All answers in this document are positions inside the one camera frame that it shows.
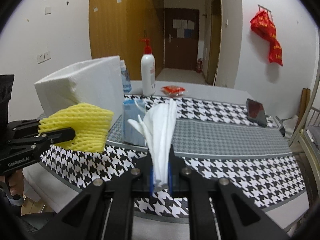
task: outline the red bag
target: red bag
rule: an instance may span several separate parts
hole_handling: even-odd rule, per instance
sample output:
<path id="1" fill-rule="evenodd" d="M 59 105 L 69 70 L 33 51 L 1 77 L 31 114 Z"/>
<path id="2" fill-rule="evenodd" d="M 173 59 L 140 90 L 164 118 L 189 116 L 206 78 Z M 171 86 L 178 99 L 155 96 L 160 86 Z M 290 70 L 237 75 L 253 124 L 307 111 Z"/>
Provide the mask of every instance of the red bag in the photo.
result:
<path id="1" fill-rule="evenodd" d="M 260 10 L 250 21 L 251 30 L 266 41 L 274 41 L 277 38 L 276 27 L 265 10 Z"/>
<path id="2" fill-rule="evenodd" d="M 283 66 L 283 64 L 282 64 L 282 48 L 281 48 L 280 43 L 277 40 L 270 43 L 269 62 L 270 63 L 276 62 L 280 66 Z"/>
<path id="3" fill-rule="evenodd" d="M 259 10 L 250 21 L 251 30 L 266 41 L 270 42 L 269 62 L 282 64 L 282 48 L 277 41 L 277 31 L 273 22 L 269 18 L 269 14 L 265 10 Z"/>

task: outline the fire extinguisher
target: fire extinguisher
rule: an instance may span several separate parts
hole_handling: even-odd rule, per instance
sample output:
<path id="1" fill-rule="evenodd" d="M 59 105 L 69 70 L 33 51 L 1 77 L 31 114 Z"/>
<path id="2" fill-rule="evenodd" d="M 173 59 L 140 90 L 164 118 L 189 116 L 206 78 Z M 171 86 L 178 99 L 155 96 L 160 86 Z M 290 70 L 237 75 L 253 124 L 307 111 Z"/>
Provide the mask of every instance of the fire extinguisher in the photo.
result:
<path id="1" fill-rule="evenodd" d="M 198 59 L 196 72 L 201 73 L 202 71 L 202 59 Z"/>

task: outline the blue tape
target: blue tape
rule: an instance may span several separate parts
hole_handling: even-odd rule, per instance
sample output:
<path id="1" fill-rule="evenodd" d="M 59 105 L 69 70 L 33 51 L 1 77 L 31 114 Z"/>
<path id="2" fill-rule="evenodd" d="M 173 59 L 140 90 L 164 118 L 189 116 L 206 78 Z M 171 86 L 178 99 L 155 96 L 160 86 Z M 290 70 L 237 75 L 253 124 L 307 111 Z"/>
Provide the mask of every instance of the blue tape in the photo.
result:
<path id="1" fill-rule="evenodd" d="M 151 168 L 150 171 L 150 196 L 152 196 L 153 194 L 153 189 L 154 189 L 154 185 L 153 185 L 153 168 Z"/>
<path id="2" fill-rule="evenodd" d="M 169 163 L 169 167 L 168 167 L 168 185 L 169 185 L 169 193 L 172 196 L 172 173 L 171 173 L 170 163 Z"/>

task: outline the white foam box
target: white foam box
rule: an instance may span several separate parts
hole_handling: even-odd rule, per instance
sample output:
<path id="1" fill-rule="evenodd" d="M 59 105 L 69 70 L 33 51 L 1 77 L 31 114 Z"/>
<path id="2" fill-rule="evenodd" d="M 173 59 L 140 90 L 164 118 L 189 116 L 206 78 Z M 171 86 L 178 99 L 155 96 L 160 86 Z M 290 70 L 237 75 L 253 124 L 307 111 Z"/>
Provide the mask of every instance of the white foam box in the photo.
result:
<path id="1" fill-rule="evenodd" d="M 104 57 L 75 63 L 35 83 L 46 116 L 79 103 L 114 112 L 112 125 L 122 114 L 124 92 L 120 57 Z"/>

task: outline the white tissue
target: white tissue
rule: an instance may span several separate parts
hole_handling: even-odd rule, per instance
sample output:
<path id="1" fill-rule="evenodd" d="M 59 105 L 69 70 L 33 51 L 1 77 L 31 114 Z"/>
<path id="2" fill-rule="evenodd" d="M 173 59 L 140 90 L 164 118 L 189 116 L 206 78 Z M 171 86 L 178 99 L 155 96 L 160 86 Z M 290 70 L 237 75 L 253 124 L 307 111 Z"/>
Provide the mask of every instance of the white tissue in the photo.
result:
<path id="1" fill-rule="evenodd" d="M 168 163 L 172 136 L 177 119 L 177 103 L 170 99 L 169 104 L 153 106 L 143 120 L 129 119 L 128 122 L 147 140 L 152 158 L 155 191 L 168 186 Z"/>
<path id="2" fill-rule="evenodd" d="M 124 93 L 119 56 L 75 63 L 39 80 L 35 87 L 46 116 L 89 103 L 113 111 L 112 126 L 122 113 Z"/>

